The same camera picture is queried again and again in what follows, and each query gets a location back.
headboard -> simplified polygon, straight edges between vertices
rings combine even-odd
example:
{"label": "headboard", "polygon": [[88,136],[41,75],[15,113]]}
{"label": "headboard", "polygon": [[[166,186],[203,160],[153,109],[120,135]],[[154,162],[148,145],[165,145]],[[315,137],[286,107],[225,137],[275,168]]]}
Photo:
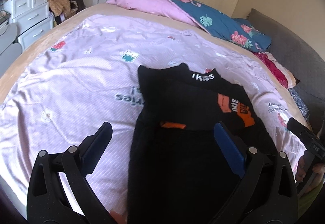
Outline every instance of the headboard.
{"label": "headboard", "polygon": [[313,132],[318,133],[325,111],[324,60],[298,35],[256,9],[251,10],[247,19],[254,28],[272,38],[267,51],[300,80],[295,90],[310,111]]}

blue floral blanket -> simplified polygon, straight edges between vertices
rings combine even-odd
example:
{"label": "blue floral blanket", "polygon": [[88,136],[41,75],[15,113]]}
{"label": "blue floral blanket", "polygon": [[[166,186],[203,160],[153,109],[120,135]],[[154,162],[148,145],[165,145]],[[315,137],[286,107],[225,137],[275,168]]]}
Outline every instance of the blue floral blanket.
{"label": "blue floral blanket", "polygon": [[264,52],[271,38],[254,29],[245,19],[226,14],[193,0],[171,0],[196,20],[212,36],[235,43],[252,52]]}

monstera leaf print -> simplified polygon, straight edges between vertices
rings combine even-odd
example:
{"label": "monstera leaf print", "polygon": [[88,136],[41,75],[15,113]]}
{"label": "monstera leaf print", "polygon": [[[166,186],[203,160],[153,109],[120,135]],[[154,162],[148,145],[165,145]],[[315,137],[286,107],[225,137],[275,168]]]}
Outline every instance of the monstera leaf print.
{"label": "monstera leaf print", "polygon": [[204,27],[212,25],[212,19],[207,17],[206,14],[205,14],[205,17],[204,16],[200,17],[200,22]]}

beige mattress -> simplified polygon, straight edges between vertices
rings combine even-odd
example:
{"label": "beige mattress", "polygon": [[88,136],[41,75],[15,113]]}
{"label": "beige mattress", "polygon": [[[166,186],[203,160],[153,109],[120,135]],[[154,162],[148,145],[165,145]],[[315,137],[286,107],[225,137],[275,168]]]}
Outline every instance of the beige mattress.
{"label": "beige mattress", "polygon": [[171,28],[175,28],[178,30],[187,30],[191,29],[197,32],[206,40],[213,42],[217,45],[226,47],[230,50],[234,50],[238,53],[241,53],[249,58],[253,59],[256,62],[259,62],[263,69],[268,73],[271,80],[274,82],[275,87],[277,88],[280,95],[286,101],[288,105],[288,110],[292,114],[295,119],[297,119],[300,123],[308,126],[307,122],[303,118],[300,113],[299,108],[295,104],[293,98],[287,89],[285,89],[273,76],[273,74],[268,70],[268,68],[251,52],[219,38],[212,37],[208,33],[203,30],[193,27],[191,25],[178,22],[172,20],[170,18],[161,17],[157,15],[147,14],[134,10],[126,10],[114,5],[110,4],[98,4],[83,10],[77,15],[71,17],[70,19],[64,21],[62,24],[58,25],[54,29],[50,30],[47,34],[42,36],[38,41],[33,43],[23,54],[21,54],[16,61],[9,67],[9,69],[5,72],[5,74],[0,79],[0,103],[2,103],[7,96],[9,90],[13,86],[13,84],[17,81],[18,77],[23,73],[25,68],[35,59],[35,57],[45,51],[47,48],[55,44],[58,39],[60,39],[63,35],[66,35],[68,32],[72,31],[77,25],[79,25],[85,18],[90,17],[94,14],[102,14],[102,15],[122,15],[129,17],[137,17],[143,18],[148,21],[158,22],[163,25],[166,25]]}

brown cloth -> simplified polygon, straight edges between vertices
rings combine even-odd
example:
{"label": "brown cloth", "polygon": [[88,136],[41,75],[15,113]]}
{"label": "brown cloth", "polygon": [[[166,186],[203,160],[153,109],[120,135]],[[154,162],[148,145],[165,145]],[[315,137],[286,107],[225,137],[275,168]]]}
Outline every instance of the brown cloth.
{"label": "brown cloth", "polygon": [[60,16],[61,13],[63,13],[65,17],[71,14],[69,0],[48,0],[48,3],[55,17]]}

